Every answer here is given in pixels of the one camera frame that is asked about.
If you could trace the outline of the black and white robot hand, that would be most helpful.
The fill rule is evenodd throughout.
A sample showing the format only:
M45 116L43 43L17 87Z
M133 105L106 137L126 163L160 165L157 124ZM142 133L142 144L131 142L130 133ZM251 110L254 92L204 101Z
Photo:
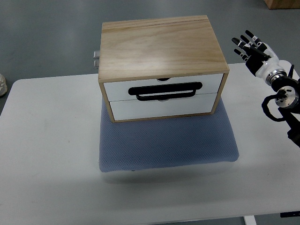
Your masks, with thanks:
M279 65L279 58L270 46L248 30L245 34L247 37L233 37L232 42L238 47L234 52L245 61L250 73L269 86L275 79L286 76L287 72Z

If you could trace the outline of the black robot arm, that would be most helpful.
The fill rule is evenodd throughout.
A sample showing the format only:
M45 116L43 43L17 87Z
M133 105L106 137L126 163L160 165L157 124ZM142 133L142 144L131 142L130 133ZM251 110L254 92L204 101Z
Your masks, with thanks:
M275 95L267 96L262 102L264 114L275 122L285 121L290 130L287 132L288 138L297 146L300 145L300 121L294 114L300 113L300 81L293 79L294 65L291 65L289 73L283 69L277 69L267 75L266 82L276 92ZM268 103L274 100L278 106L278 111L282 115L276 118L271 114Z

